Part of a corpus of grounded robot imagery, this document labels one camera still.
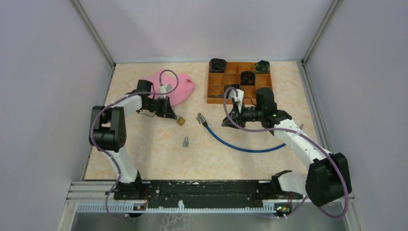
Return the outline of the brass padlock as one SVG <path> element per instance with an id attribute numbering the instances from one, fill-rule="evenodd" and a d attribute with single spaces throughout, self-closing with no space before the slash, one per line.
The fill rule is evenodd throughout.
<path id="1" fill-rule="evenodd" d="M 181 116 L 178 116 L 177 119 L 176 119 L 176 123 L 177 123 L 179 126 L 183 126 L 184 123 L 185 123 L 185 119 L 184 119 L 183 117 L 181 117 Z"/>

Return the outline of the grey combination lock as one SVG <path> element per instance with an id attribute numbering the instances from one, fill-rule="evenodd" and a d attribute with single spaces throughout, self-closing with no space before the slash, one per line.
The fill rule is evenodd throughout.
<path id="1" fill-rule="evenodd" d="M 189 146 L 189 138 L 185 137 L 183 140 L 182 147 L 187 148 Z"/>

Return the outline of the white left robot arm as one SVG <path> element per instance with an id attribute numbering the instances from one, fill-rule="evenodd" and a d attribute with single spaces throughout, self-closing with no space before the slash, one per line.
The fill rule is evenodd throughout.
<path id="1" fill-rule="evenodd" d="M 118 177 L 114 192 L 126 192 L 132 199 L 143 196 L 144 186 L 139 171 L 131 163 L 125 148 L 127 141 L 126 117 L 132 113 L 148 111 L 157 117 L 178 120 L 171 108 L 169 94 L 177 86 L 161 85 L 153 90 L 152 82 L 138 81 L 137 88 L 116 102 L 106 106 L 94 106 L 91 111 L 89 142 L 105 153 Z"/>

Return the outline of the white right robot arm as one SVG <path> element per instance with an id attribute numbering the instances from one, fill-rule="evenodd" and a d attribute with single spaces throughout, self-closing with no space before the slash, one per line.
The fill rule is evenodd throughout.
<path id="1" fill-rule="evenodd" d="M 306 135 L 291 115 L 278 108 L 270 88 L 255 91 L 254 106 L 245 106 L 243 90 L 234 87 L 226 89 L 223 100 L 233 103 L 223 126 L 248 131 L 247 122 L 260 122 L 259 131 L 268 131 L 281 140 L 307 169 L 305 174 L 285 170 L 273 175 L 273 196 L 284 198 L 294 192 L 308 196 L 314 205 L 322 207 L 352 192 L 347 158 L 342 153 L 333 154 Z"/>

